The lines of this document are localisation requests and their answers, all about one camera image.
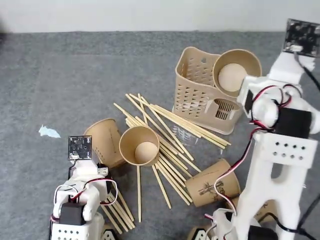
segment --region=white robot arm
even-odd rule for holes
[[[69,168],[68,180],[54,192],[49,239],[116,239],[111,231],[103,234],[105,221],[97,210],[100,204],[115,202],[118,188],[114,180],[107,178],[108,168],[92,160],[91,136],[69,137],[68,154],[73,165]],[[115,200],[105,202],[112,184],[116,189]]]
[[[312,43],[304,41],[308,34],[312,35]],[[314,68],[319,39],[320,25],[290,19],[283,52],[270,73],[244,79],[237,101],[262,131],[253,135],[250,169],[237,210],[229,219],[227,209],[213,213],[213,239],[294,239],[303,185],[318,145],[309,135],[320,132],[320,112],[302,98],[299,81],[305,71],[302,66],[309,71]],[[283,167],[280,176],[272,179],[274,164]],[[267,200],[275,200],[278,220],[286,230],[277,227],[276,233],[269,231],[254,219]]]

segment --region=plastic basket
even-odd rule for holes
[[[219,54],[184,49],[175,68],[173,112],[201,127],[228,135],[242,114],[234,97],[214,86],[213,66]]]

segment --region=floor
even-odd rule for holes
[[[283,33],[275,32],[70,32],[0,35],[0,229],[1,239],[46,239],[53,193],[64,183],[68,136],[81,135],[92,123],[114,118],[121,132],[124,116],[118,103],[138,111],[125,93],[141,93],[150,102],[170,109],[174,102],[175,66],[184,48],[195,46],[220,54],[243,48],[254,52],[267,74],[280,53]],[[314,71],[320,79],[319,61]],[[303,77],[304,97],[320,109],[320,93]],[[41,125],[61,138],[40,136]],[[242,154],[252,126],[242,116],[225,136],[232,147],[220,150],[200,139],[188,147],[204,170],[220,157],[231,164]],[[319,192],[320,161],[314,160],[301,198],[304,211]],[[236,170],[243,188],[250,158]],[[133,215],[138,218],[135,168],[124,165],[112,174]],[[208,224],[204,213],[215,204],[187,206],[163,179],[171,200],[169,210],[151,168],[143,168],[142,223],[120,236],[125,240],[183,240],[193,226]],[[320,238],[320,206],[305,228]]]

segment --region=brown paper cup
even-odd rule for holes
[[[125,162],[119,151],[121,135],[114,119],[107,118],[96,122],[84,132],[84,135],[92,136],[92,149],[99,160],[109,168]]]
[[[259,59],[252,52],[233,49],[218,57],[212,72],[215,87],[223,94],[236,98],[245,76],[260,77],[262,68]]]
[[[239,197],[236,197],[232,199],[233,204],[237,207],[238,206]],[[274,200],[268,200],[266,201],[260,210],[256,213],[254,218],[258,221],[261,219],[266,213],[272,213],[277,216],[277,209],[276,209],[276,203]],[[261,223],[267,223],[271,222],[274,219],[271,216],[267,216]]]
[[[186,188],[196,207],[222,199],[216,193],[214,184],[217,178],[229,168],[229,163],[225,159],[220,159],[217,163],[185,182]],[[227,196],[234,196],[240,193],[239,182],[234,172],[218,181],[216,187],[220,193]]]
[[[122,157],[129,164],[151,166],[159,159],[159,139],[149,127],[135,126],[121,136],[119,149]]]

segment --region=cable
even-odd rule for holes
[[[293,52],[294,54],[294,59],[295,61],[300,65],[300,67],[304,70],[304,72],[308,75],[308,77],[314,82],[314,84],[316,85],[316,87],[318,88],[318,90],[320,91],[320,83],[319,81],[316,79],[316,77],[312,74],[312,72],[306,68],[299,60],[299,55],[298,53],[295,51]]]
[[[309,217],[309,215],[311,214],[311,212],[315,209],[315,207],[317,206],[317,204],[320,202],[320,193],[318,194],[318,196],[313,200],[313,202],[310,204],[310,206],[307,208],[307,210],[305,211],[305,213],[302,215],[299,223],[298,223],[298,229],[302,227],[302,225],[305,223],[305,221],[307,220],[307,218]]]
[[[73,185],[67,185],[67,184],[61,184],[59,186],[56,187],[55,191],[54,191],[54,195],[53,195],[53,204],[57,203],[57,192],[60,188],[62,187],[68,187],[68,188],[72,188],[73,190],[75,190],[77,192],[77,194],[79,193],[78,189],[76,189]]]
[[[105,177],[102,177],[102,178],[94,178],[94,179],[91,179],[91,180],[89,180],[89,181],[87,181],[85,184],[84,184],[84,186],[83,186],[83,188],[82,188],[82,190],[80,191],[80,192],[78,192],[75,196],[73,196],[72,198],[71,198],[71,200],[75,200],[75,199],[78,199],[79,197],[80,197],[80,195],[87,189],[87,185],[88,184],[90,184],[90,183],[95,183],[95,182],[100,182],[100,181],[105,181],[105,182],[112,182],[112,183],[114,183],[114,188],[115,188],[115,197],[114,197],[114,200],[112,201],[112,202],[104,202],[104,201],[102,201],[102,202],[100,202],[100,204],[101,205],[112,205],[112,204],[114,204],[115,202],[116,202],[116,200],[117,200],[117,198],[118,198],[118,186],[117,186],[117,183],[114,181],[114,180],[112,180],[112,179],[110,179],[110,178],[105,178]]]
[[[271,212],[267,212],[265,215],[263,215],[259,220],[258,220],[258,223],[261,223],[266,217],[268,216],[271,216],[276,224],[284,231],[286,232],[289,232],[289,233],[293,233],[293,234],[299,234],[301,236],[305,236],[307,237],[308,239],[310,240],[317,240],[315,237],[313,237],[312,235],[310,235],[309,233],[307,233],[307,231],[303,228],[297,228],[297,229],[291,229],[291,228],[288,228],[288,227],[285,227],[284,225],[281,224],[281,222],[279,221],[279,219],[276,217],[276,215],[274,215],[273,213]]]
[[[68,171],[68,180],[70,179],[70,177],[71,177],[71,170],[75,167],[75,165],[76,165],[76,162],[77,162],[78,160],[76,159],[76,160],[74,160],[74,163],[72,164],[72,166],[71,167],[69,167],[69,171]]]
[[[243,162],[243,161],[246,159],[246,157],[247,157],[247,154],[248,154],[248,152],[249,152],[249,149],[250,149],[250,146],[251,146],[251,143],[252,143],[252,139],[253,139],[253,136],[254,136],[255,132],[260,131],[260,130],[264,130],[264,129],[263,129],[262,127],[257,127],[257,128],[255,128],[255,129],[251,132],[249,142],[248,142],[248,144],[246,145],[246,147],[245,147],[245,149],[244,149],[244,152],[243,152],[241,158],[240,158],[238,161],[236,161],[235,164],[233,164],[225,173],[223,173],[221,176],[219,176],[219,177],[215,180],[215,182],[214,182],[214,184],[213,184],[213,187],[214,187],[215,192],[216,192],[220,197],[224,198],[224,199],[230,204],[230,206],[231,206],[231,208],[232,208],[235,216],[237,215],[236,206],[234,205],[234,203],[232,202],[232,200],[231,200],[228,196],[226,196],[226,195],[224,195],[224,194],[222,194],[221,192],[218,191],[218,189],[217,189],[217,183],[218,183],[218,181],[220,181],[222,178],[224,178],[224,177],[228,176],[229,174],[231,174],[237,167],[240,166],[240,164],[242,164],[242,162]]]
[[[297,90],[297,92],[299,93],[299,95],[300,95],[300,98],[302,98],[302,92],[300,91],[300,89],[299,88],[297,88],[295,85],[293,85],[293,84],[285,84],[285,85],[283,85],[283,89],[285,89],[286,87],[292,87],[292,88],[294,88],[295,90]]]
[[[207,229],[207,231],[205,231],[205,234],[204,234],[204,239],[205,239],[205,240],[207,240],[208,233],[209,233],[212,229],[214,229],[216,226],[217,226],[217,224],[215,224],[215,225],[212,224],[212,226],[209,227],[209,228]]]

